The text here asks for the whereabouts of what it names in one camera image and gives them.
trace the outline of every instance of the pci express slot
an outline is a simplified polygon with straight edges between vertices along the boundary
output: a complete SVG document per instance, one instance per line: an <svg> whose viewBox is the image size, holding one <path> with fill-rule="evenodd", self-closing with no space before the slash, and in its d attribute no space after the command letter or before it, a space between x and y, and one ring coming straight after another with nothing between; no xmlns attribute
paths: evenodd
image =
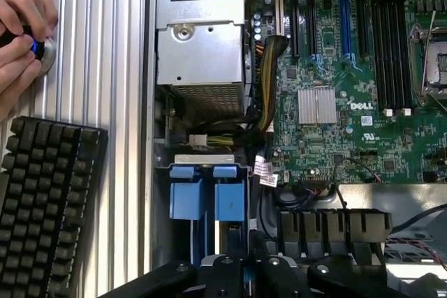
<svg viewBox="0 0 447 298"><path fill-rule="evenodd" d="M351 58L351 1L339 0L342 56Z"/></svg>
<svg viewBox="0 0 447 298"><path fill-rule="evenodd" d="M284 28L284 0L274 0L274 15L276 34L285 36L286 30Z"/></svg>
<svg viewBox="0 0 447 298"><path fill-rule="evenodd" d="M366 0L356 0L356 8L357 8L358 51L360 57L365 57L368 55L369 52Z"/></svg>
<svg viewBox="0 0 447 298"><path fill-rule="evenodd" d="M300 58L300 1L291 0L292 56Z"/></svg>
<svg viewBox="0 0 447 298"><path fill-rule="evenodd" d="M306 0L307 47L309 54L315 55L316 50L316 4L315 0Z"/></svg>
<svg viewBox="0 0 447 298"><path fill-rule="evenodd" d="M405 1L372 0L371 3L378 105L387 117L397 110L411 114Z"/></svg>

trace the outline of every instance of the heatsink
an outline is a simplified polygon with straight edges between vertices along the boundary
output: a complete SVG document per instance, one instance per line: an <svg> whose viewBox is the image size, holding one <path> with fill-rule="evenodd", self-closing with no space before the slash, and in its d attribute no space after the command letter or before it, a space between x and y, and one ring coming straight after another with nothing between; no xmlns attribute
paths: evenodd
<svg viewBox="0 0 447 298"><path fill-rule="evenodd" d="M334 88L298 89L297 98L300 125L337 123Z"/></svg>

